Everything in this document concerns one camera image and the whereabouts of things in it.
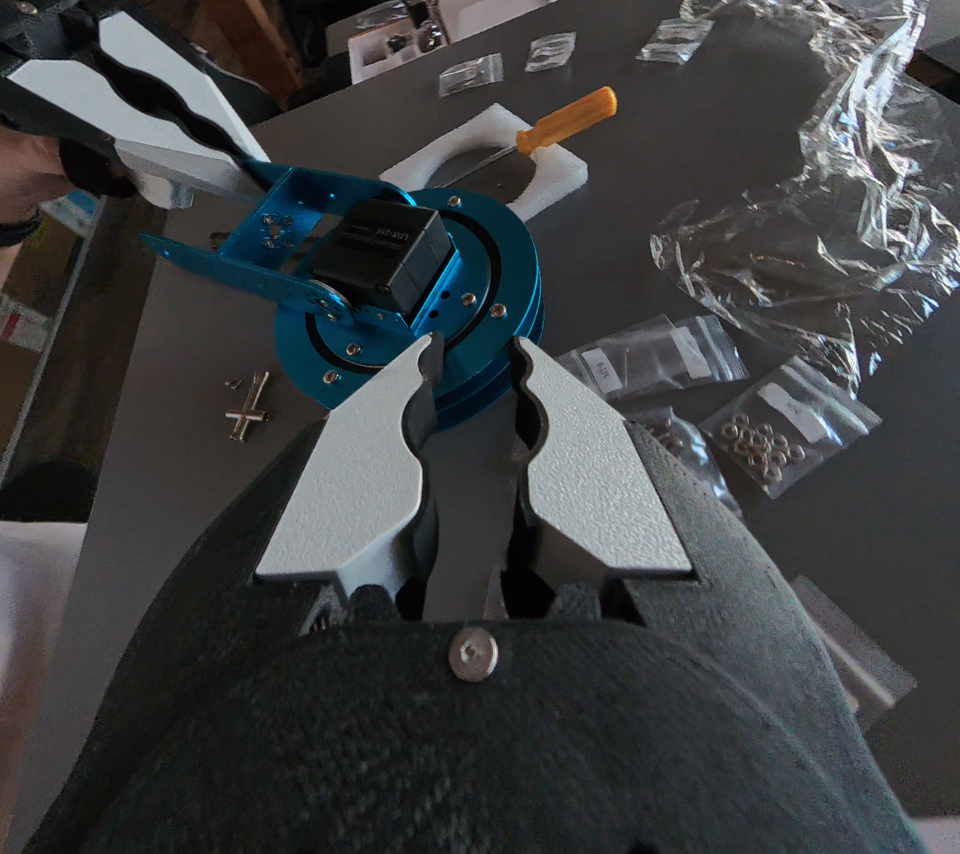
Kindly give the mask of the clear bag of metal screws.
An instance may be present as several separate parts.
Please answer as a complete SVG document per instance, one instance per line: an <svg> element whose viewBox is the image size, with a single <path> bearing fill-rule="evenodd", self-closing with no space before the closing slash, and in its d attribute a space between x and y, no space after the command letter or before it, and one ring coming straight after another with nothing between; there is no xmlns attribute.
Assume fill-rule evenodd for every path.
<svg viewBox="0 0 960 854"><path fill-rule="evenodd" d="M743 520L742 509L699 428L678 416L671 406L647 408L625 417L630 424L642 427L733 516Z"/></svg>

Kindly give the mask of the small clear zip bag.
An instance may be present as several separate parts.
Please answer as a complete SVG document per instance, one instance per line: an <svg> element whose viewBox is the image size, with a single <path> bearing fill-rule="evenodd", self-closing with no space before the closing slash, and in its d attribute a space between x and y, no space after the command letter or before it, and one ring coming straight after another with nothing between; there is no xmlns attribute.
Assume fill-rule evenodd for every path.
<svg viewBox="0 0 960 854"><path fill-rule="evenodd" d="M487 54L471 58L442 71L438 76L438 97L444 99L502 81L502 54L500 52Z"/></svg>
<svg viewBox="0 0 960 854"><path fill-rule="evenodd" d="M916 690L916 678L807 577L798 575L791 587L831 658L859 727L869 730Z"/></svg>
<svg viewBox="0 0 960 854"><path fill-rule="evenodd" d="M529 45L524 72L534 74L566 66L575 51L576 40L575 32L535 38Z"/></svg>
<svg viewBox="0 0 960 854"><path fill-rule="evenodd" d="M684 65L700 49L714 28L708 19L661 21L635 56L641 63Z"/></svg>

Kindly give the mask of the orange handled screwdriver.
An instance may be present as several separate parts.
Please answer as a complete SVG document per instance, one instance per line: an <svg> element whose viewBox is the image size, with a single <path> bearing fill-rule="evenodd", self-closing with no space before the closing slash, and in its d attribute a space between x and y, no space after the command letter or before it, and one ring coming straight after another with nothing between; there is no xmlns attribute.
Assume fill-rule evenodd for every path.
<svg viewBox="0 0 960 854"><path fill-rule="evenodd" d="M519 130L510 145L493 152L458 173L457 176L434 183L433 187L443 189L452 187L513 154L532 159L537 151L552 148L569 140L616 116L617 113L618 97L613 88L609 86L600 88L542 117L533 127Z"/></svg>

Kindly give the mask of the crumpled clear plastic wrap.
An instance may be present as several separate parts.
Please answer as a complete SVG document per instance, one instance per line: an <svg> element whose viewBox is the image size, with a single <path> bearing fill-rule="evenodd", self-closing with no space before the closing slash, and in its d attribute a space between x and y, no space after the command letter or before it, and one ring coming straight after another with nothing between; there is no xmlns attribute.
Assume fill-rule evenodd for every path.
<svg viewBox="0 0 960 854"><path fill-rule="evenodd" d="M956 152L933 94L907 75L929 0L683 0L702 31L750 11L825 73L797 132L800 169L650 235L655 266L744 332L855 397L892 347L958 290Z"/></svg>

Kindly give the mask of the blue toy robot arm base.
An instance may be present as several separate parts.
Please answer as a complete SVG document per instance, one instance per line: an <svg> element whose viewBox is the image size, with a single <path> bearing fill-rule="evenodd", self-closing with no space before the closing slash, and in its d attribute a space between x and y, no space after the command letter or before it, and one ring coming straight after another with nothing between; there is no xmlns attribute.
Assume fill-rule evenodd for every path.
<svg viewBox="0 0 960 854"><path fill-rule="evenodd" d="M510 389L509 345L539 342L545 307L529 230L462 188L249 162L265 195L216 250L142 235L160 258L276 305L281 368L328 410L418 338L442 338L438 426L479 415Z"/></svg>

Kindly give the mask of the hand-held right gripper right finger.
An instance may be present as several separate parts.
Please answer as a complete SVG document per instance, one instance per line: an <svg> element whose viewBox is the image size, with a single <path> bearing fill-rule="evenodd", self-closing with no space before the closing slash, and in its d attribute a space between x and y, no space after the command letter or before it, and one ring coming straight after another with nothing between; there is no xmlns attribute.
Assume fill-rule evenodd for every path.
<svg viewBox="0 0 960 854"><path fill-rule="evenodd" d="M545 617L583 584L689 582L692 561L626 421L528 337L509 348L517 484L499 586L507 616Z"/></svg>

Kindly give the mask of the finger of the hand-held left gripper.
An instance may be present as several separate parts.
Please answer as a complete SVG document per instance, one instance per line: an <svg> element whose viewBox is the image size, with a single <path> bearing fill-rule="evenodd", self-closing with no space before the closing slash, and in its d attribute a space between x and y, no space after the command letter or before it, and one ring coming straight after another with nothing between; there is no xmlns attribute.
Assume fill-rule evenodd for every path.
<svg viewBox="0 0 960 854"><path fill-rule="evenodd" d="M239 163L269 156L208 75L131 15L99 22L91 68L131 106L171 120L203 145L223 150Z"/></svg>
<svg viewBox="0 0 960 854"><path fill-rule="evenodd" d="M128 104L94 68L77 61L31 60L8 82L19 95L104 135L138 193L155 207L186 209L197 192L256 198L256 182L234 157L202 144L173 120Z"/></svg>

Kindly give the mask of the dark grey desk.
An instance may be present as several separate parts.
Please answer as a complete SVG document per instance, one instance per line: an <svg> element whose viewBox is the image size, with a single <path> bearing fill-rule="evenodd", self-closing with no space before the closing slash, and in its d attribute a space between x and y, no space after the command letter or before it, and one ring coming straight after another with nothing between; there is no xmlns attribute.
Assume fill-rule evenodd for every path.
<svg viewBox="0 0 960 854"><path fill-rule="evenodd" d="M255 128L280 163L377 176L489 103L534 121L603 85L619 113L571 149L587 185L531 222L560 354L699 307L655 266L649 233L675 206L708 211L795 176L797 130L824 79L802 40L752 13L684 67L637 63L682 0L563 0L434 60ZM561 67L527 73L532 40L575 32ZM500 53L503 81L438 97L450 66ZM139 232L163 213L102 212L39 381L12 471L93 456L100 483L59 648L34 715L9 833L21 848L59 793L140 617L194 538L322 409L279 371L270 422L228 440L224 380L274 369L273 306L162 263ZM918 688L870 728L912 816L958 815L958 293L884 356L861 399L883 422L775 500L736 473L750 529L787 580L805 575Z"/></svg>

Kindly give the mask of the person's left hand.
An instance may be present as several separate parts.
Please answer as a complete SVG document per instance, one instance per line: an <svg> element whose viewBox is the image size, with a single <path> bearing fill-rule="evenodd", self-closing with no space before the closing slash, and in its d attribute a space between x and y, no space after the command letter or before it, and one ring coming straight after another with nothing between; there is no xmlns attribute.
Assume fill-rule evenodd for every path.
<svg viewBox="0 0 960 854"><path fill-rule="evenodd" d="M60 142L1 126L1 224L28 221L37 207L70 193Z"/></svg>

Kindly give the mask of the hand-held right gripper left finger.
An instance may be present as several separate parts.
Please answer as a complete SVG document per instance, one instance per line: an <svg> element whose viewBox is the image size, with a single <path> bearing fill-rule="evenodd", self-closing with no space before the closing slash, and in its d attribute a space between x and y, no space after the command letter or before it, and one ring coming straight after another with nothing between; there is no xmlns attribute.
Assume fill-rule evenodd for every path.
<svg viewBox="0 0 960 854"><path fill-rule="evenodd" d="M255 569L268 583L330 584L347 601L384 588L423 616L439 515L423 451L438 428L445 339L427 333L322 422Z"/></svg>

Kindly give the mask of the clear bag of thin pins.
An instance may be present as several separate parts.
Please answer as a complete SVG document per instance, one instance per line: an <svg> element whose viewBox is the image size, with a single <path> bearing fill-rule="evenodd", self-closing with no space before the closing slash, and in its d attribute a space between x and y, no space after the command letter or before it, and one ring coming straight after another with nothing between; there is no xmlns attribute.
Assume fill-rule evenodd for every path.
<svg viewBox="0 0 960 854"><path fill-rule="evenodd" d="M686 371L664 315L600 337L556 356L557 363L607 402L627 401L677 387Z"/></svg>
<svg viewBox="0 0 960 854"><path fill-rule="evenodd" d="M665 380L671 388L685 390L748 379L738 347L717 316L685 318L665 334Z"/></svg>

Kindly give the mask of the white foam pad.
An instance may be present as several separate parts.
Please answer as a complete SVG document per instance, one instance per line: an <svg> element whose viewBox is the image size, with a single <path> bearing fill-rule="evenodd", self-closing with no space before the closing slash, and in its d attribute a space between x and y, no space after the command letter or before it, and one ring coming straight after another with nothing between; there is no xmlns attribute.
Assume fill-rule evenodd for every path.
<svg viewBox="0 0 960 854"><path fill-rule="evenodd" d="M451 159L479 149L505 149L515 145L517 133L527 123L495 103L467 122L387 168L379 179L406 193L424 190L430 178ZM554 144L534 152L532 179L507 207L522 222L584 187L589 167L565 147Z"/></svg>

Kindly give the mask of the clear bag of metal nuts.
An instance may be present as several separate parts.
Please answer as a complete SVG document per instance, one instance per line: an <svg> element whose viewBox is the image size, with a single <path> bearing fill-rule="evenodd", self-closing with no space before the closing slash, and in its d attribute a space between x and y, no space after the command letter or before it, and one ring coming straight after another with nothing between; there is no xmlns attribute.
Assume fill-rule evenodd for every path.
<svg viewBox="0 0 960 854"><path fill-rule="evenodd" d="M705 418L699 431L776 499L881 424L870 407L793 357Z"/></svg>

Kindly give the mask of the metal cross wrench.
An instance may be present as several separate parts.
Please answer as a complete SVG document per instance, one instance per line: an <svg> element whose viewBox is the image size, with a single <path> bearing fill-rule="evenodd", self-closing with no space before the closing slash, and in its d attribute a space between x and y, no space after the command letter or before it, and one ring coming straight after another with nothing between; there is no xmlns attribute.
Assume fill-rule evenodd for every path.
<svg viewBox="0 0 960 854"><path fill-rule="evenodd" d="M252 426L265 424L271 419L270 413L260 406L261 397L270 379L270 371L255 371L243 404L224 413L224 417L232 424L229 434L230 440L238 443L245 442L247 433Z"/></svg>

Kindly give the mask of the white foam tray with parts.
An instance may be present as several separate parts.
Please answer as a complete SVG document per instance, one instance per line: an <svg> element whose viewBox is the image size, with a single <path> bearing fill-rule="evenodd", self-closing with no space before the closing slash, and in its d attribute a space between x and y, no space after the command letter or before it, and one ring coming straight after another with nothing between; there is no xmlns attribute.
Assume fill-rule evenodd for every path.
<svg viewBox="0 0 960 854"><path fill-rule="evenodd" d="M352 85L384 75L449 44L435 0L387 1L358 15L356 25L346 42Z"/></svg>

